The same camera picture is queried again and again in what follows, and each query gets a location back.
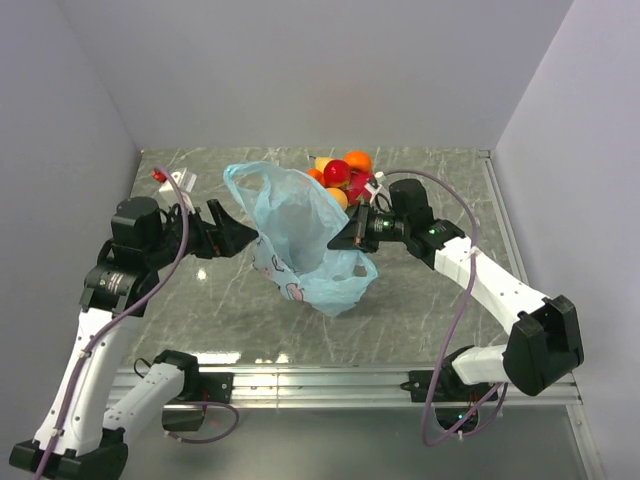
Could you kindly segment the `orange fake tangerine front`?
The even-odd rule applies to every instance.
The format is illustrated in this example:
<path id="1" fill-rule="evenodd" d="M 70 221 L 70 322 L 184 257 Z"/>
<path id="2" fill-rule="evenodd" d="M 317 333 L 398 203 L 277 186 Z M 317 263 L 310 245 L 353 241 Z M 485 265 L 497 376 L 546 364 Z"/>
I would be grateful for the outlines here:
<path id="1" fill-rule="evenodd" d="M 306 174 L 309 175 L 311 178 L 313 178 L 315 181 L 317 181 L 322 187 L 326 186 L 326 182 L 325 182 L 322 171 L 313 168 L 313 169 L 309 169 L 306 172 Z"/>

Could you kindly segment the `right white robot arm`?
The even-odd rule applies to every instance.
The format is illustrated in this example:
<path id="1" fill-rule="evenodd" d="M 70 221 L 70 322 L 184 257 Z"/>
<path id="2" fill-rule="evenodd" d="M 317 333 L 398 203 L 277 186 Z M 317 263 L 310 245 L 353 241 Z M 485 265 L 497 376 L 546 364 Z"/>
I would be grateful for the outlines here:
<path id="1" fill-rule="evenodd" d="M 390 186 L 391 209 L 359 205 L 327 246 L 374 253 L 382 242 L 402 243 L 433 271 L 470 288 L 508 336 L 504 345 L 469 346 L 446 356 L 436 390 L 462 399 L 476 384 L 507 383 L 536 396 L 584 361 L 574 303 L 521 282 L 472 244 L 454 223 L 434 216 L 424 186 L 402 179 Z"/>

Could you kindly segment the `yellow-orange fake peach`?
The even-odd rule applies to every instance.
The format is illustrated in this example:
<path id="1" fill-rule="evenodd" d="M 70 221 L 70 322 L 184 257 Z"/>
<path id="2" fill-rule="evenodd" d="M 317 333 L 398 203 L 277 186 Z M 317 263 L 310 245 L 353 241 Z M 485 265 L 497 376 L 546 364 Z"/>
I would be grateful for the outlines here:
<path id="1" fill-rule="evenodd" d="M 346 193 L 340 188 L 329 187 L 327 193 L 339 204 L 343 211 L 349 207 L 349 200 Z"/>

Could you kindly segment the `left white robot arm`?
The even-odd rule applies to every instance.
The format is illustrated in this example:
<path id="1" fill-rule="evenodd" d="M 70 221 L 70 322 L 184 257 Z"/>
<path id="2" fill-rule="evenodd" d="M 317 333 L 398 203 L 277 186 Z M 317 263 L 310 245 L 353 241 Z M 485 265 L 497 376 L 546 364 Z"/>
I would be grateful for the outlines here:
<path id="1" fill-rule="evenodd" d="M 16 444 L 11 466 L 35 478 L 117 479 L 136 437 L 169 402 L 201 404 L 204 388 L 195 356 L 165 350 L 113 407 L 107 405 L 122 357 L 147 303 L 188 255 L 232 258 L 258 234 L 233 219 L 217 200 L 198 210 L 160 208 L 151 197 L 122 201 L 111 238 L 86 275 L 72 354 L 55 400 L 33 439 Z"/>

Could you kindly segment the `red fake dragon fruit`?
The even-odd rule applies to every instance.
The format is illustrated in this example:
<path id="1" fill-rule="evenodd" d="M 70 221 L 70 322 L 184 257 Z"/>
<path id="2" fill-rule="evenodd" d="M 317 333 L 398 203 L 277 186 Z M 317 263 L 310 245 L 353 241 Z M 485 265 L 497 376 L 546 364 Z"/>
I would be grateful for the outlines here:
<path id="1" fill-rule="evenodd" d="M 369 181 L 374 177 L 373 174 L 358 170 L 351 172 L 350 181 L 346 187 L 345 194 L 350 206 L 355 206 L 361 201 L 368 202 L 371 198 L 371 193 L 366 188 Z"/>

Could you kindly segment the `red fake apple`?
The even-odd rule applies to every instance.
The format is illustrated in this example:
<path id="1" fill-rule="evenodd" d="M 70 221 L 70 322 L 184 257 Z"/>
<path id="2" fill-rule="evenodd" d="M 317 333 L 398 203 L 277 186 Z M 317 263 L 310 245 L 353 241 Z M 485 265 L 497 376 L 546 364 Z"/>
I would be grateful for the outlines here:
<path id="1" fill-rule="evenodd" d="M 351 168 L 344 160 L 329 161 L 323 169 L 325 186 L 328 188 L 343 188 L 349 185 Z"/>

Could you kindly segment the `light blue plastic bag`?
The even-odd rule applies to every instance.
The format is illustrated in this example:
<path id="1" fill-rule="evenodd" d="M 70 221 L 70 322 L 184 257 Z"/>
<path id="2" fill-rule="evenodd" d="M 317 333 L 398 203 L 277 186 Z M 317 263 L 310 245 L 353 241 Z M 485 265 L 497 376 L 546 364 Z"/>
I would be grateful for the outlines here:
<path id="1" fill-rule="evenodd" d="M 378 272 L 358 250 L 328 248 L 348 217 L 320 183 L 266 161 L 229 165 L 223 180 L 258 232 L 254 268 L 285 299 L 330 317 L 356 306 Z"/>

